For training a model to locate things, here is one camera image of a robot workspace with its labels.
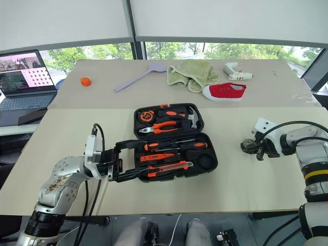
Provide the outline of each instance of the green towel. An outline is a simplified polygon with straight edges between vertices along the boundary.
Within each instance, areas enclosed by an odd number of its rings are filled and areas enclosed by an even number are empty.
[[[183,83],[191,92],[201,92],[206,85],[219,83],[219,75],[213,71],[207,60],[185,60],[178,66],[167,69],[167,83],[173,85]]]

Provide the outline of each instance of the black tool case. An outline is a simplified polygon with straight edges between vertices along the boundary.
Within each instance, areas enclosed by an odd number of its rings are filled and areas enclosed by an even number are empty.
[[[198,121],[196,125],[194,125],[195,128],[192,127],[192,121],[188,119],[189,115],[193,114],[193,112],[195,112],[198,116]],[[154,134],[153,132],[144,133],[139,131],[140,129],[146,127],[152,127],[154,124],[160,124],[168,121],[175,121],[176,125],[164,126],[161,127],[161,130],[170,131],[161,132],[159,134]],[[171,104],[137,109],[134,112],[134,134],[136,135],[136,137],[139,140],[145,140],[148,145],[155,143],[167,144],[169,141],[169,146],[159,149],[173,150],[154,152],[154,150],[149,151],[149,149],[147,148],[148,151],[146,151],[145,145],[139,145],[137,148],[134,149],[134,161],[136,168],[151,167],[152,169],[154,169],[160,167],[167,167],[168,165],[180,163],[180,161],[192,163],[192,166],[190,166],[191,164],[189,163],[188,167],[186,167],[186,165],[184,168],[157,172],[155,176],[151,177],[149,176],[149,174],[144,174],[140,176],[139,179],[146,182],[163,181],[172,180],[174,176],[191,177],[201,173],[213,171],[218,165],[218,160],[210,138],[206,134],[201,133],[203,128],[204,121],[202,120],[201,115],[196,105],[194,104]],[[175,143],[177,141],[185,141],[191,139],[194,140],[182,143]],[[188,149],[188,146],[190,146],[190,144],[194,145],[196,143],[199,143],[199,145],[202,146],[200,147],[201,150]],[[154,154],[174,155],[161,160],[152,160],[152,158],[149,158],[150,160],[146,161],[140,160],[140,158],[145,158],[143,156]]]

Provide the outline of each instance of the laptop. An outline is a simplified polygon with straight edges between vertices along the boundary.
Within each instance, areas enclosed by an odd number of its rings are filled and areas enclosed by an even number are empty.
[[[46,108],[57,90],[38,50],[0,54],[0,127],[16,126],[20,116]]]

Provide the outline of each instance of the toolbox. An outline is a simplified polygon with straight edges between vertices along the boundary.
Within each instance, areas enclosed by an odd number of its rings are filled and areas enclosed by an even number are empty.
[[[149,168],[142,181],[163,181],[213,171],[218,160],[204,121],[194,104],[139,108],[134,112],[134,134],[145,144],[134,148],[134,163]]]

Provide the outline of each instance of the white cable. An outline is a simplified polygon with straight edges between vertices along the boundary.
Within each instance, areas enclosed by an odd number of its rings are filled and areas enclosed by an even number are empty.
[[[73,230],[71,230],[70,232],[68,232],[68,233],[66,233],[59,241],[58,241],[58,243],[57,243],[57,246],[60,244],[60,242],[64,239],[64,237],[66,237],[68,234],[70,234],[71,232],[74,232],[76,229],[78,229],[79,228],[79,226],[77,227],[77,228],[75,228],[75,229],[73,229]]]
[[[168,246],[171,246],[171,244],[172,244],[173,237],[174,237],[174,233],[175,233],[175,229],[176,229],[176,226],[177,226],[177,224],[178,224],[178,222],[179,222],[179,220],[180,220],[181,215],[182,215],[182,214],[179,215],[178,219],[177,219],[176,222],[175,222],[175,226],[174,226],[174,229],[173,229],[173,233],[172,233],[171,241],[170,241],[170,243],[169,243]],[[158,244],[155,244],[155,245],[165,245],[165,246],[166,246],[166,244],[163,244],[163,243],[158,243]]]

